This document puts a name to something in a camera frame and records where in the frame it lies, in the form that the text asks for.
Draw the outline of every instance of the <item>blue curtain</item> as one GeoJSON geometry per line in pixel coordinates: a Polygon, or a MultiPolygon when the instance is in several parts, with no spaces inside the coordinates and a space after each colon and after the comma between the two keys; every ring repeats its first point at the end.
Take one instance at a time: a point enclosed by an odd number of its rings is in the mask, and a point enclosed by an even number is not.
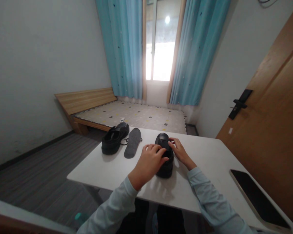
{"type": "Polygon", "coordinates": [[[142,0],[96,0],[116,96],[142,99],[142,0]]]}
{"type": "Polygon", "coordinates": [[[170,103],[196,106],[230,0],[187,0],[170,103]]]}

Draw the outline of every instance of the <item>door handle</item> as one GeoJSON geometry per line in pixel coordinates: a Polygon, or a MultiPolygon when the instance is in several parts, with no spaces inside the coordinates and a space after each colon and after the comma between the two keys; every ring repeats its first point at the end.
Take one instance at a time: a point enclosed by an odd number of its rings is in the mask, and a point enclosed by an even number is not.
{"type": "Polygon", "coordinates": [[[235,106],[232,107],[233,110],[231,111],[229,118],[234,120],[234,118],[237,116],[238,112],[241,110],[241,108],[245,109],[247,108],[247,105],[245,104],[248,97],[251,95],[253,90],[246,89],[242,93],[241,97],[239,99],[234,99],[233,102],[235,103],[235,106]]]}

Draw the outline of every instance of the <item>black phone screen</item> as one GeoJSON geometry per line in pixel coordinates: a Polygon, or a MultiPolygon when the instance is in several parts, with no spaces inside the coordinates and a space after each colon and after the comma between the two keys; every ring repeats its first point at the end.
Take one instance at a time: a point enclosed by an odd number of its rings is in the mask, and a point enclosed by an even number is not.
{"type": "Polygon", "coordinates": [[[231,172],[264,221],[290,229],[287,222],[247,173],[236,170],[231,172]]]}

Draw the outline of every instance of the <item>wooden door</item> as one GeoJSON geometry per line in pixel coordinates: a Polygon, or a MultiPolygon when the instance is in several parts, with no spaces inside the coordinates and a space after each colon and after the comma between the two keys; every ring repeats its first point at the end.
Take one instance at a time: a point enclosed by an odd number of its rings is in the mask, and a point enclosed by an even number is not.
{"type": "Polygon", "coordinates": [[[247,89],[248,107],[216,138],[293,221],[293,14],[247,89]]]}

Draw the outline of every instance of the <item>shoe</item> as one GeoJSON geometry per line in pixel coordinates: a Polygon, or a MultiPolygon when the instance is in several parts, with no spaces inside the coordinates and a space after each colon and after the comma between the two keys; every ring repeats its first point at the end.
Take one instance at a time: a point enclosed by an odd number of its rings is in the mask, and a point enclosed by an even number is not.
{"type": "Polygon", "coordinates": [[[172,176],[173,173],[173,161],[174,161],[174,153],[173,149],[168,144],[169,139],[168,135],[166,133],[160,133],[155,140],[155,144],[160,145],[162,148],[166,149],[166,152],[163,154],[163,157],[169,158],[168,161],[166,161],[159,171],[156,173],[158,177],[161,178],[169,178],[172,176]]]}
{"type": "Polygon", "coordinates": [[[102,153],[115,154],[119,147],[120,142],[129,133],[129,125],[127,123],[120,123],[112,127],[107,134],[102,138],[102,153]]]}

